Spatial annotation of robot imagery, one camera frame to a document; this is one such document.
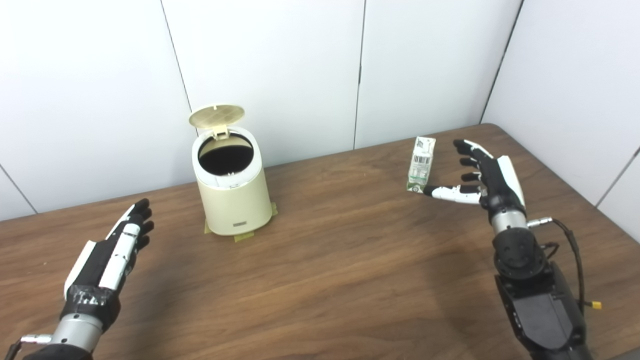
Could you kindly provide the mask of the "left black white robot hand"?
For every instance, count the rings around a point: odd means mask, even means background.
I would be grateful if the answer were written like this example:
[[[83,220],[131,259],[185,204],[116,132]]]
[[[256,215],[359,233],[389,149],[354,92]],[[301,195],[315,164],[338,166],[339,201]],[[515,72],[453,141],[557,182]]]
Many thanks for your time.
[[[87,241],[65,280],[60,319],[90,316],[103,332],[109,330],[121,312],[121,292],[138,253],[150,244],[152,214],[150,200],[142,198],[121,215],[105,239]]]

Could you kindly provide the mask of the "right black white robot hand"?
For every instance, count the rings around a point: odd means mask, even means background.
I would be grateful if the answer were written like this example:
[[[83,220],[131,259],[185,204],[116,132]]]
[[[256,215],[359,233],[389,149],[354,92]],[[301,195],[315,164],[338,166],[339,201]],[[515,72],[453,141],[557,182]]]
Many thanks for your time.
[[[526,201],[521,183],[509,156],[494,157],[483,146],[467,139],[455,139],[453,145],[462,166],[473,167],[474,172],[461,176],[456,186],[423,187],[423,194],[466,205],[480,205],[491,220],[497,214],[517,212],[526,216]]]

